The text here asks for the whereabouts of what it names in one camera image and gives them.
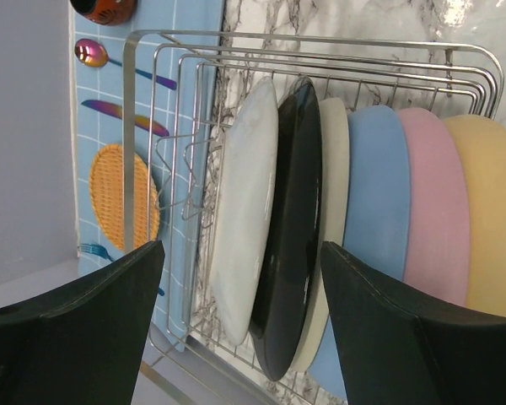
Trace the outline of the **white ceramic plate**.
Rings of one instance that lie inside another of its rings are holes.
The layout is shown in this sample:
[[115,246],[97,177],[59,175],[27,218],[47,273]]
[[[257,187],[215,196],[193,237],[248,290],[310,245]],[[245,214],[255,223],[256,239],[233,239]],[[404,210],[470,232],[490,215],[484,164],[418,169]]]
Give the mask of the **white ceramic plate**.
[[245,98],[226,132],[209,283],[233,345],[250,325],[272,215],[277,168],[277,94],[269,77]]

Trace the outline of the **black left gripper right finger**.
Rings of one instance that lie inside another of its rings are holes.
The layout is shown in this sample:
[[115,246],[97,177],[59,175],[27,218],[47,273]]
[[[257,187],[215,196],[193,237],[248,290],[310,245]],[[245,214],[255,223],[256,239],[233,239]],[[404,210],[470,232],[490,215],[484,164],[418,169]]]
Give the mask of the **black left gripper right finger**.
[[351,404],[506,404],[506,317],[424,294],[334,242],[320,261]]

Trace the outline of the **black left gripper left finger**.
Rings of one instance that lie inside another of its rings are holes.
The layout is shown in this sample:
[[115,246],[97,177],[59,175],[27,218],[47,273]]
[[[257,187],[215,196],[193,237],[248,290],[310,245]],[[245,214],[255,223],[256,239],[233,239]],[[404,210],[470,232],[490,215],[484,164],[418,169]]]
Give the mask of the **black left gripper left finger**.
[[128,404],[158,296],[164,246],[0,308],[0,404]]

